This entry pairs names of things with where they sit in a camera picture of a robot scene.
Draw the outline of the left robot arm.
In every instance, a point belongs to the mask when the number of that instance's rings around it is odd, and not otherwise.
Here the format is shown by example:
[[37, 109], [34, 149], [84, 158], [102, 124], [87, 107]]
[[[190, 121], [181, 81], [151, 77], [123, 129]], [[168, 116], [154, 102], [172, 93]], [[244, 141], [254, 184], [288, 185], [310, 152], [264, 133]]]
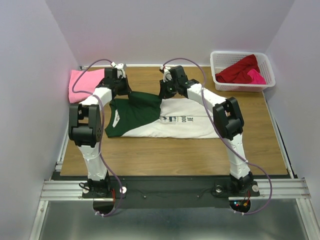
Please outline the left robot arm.
[[104, 69], [103, 78], [93, 90], [77, 90], [76, 84], [85, 74], [73, 84], [71, 90], [75, 94], [86, 94], [84, 100], [72, 103], [69, 107], [68, 136], [80, 150], [86, 168], [87, 182], [80, 183], [83, 198], [106, 198], [114, 194], [111, 180], [101, 156], [101, 142], [103, 137], [104, 106], [117, 95], [131, 93], [125, 64], [111, 64]]

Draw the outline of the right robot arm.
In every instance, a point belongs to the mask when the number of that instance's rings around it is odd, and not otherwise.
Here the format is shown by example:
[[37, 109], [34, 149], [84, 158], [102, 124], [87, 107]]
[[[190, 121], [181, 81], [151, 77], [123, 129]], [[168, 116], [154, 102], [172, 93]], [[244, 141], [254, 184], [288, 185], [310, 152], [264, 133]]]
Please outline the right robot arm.
[[188, 79], [181, 65], [161, 66], [159, 97], [169, 99], [179, 94], [202, 105], [214, 131], [227, 148], [230, 165], [230, 189], [235, 195], [246, 193], [254, 181], [243, 147], [244, 119], [234, 97], [224, 98], [206, 89], [195, 79]]

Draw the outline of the white and green t-shirt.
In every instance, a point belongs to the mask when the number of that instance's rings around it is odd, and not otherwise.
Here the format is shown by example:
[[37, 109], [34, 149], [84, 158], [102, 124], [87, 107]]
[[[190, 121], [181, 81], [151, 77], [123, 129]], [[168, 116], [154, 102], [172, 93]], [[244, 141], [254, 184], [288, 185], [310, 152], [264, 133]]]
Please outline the white and green t-shirt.
[[187, 98], [160, 99], [145, 92], [131, 92], [109, 104], [108, 138], [218, 138], [205, 108]]

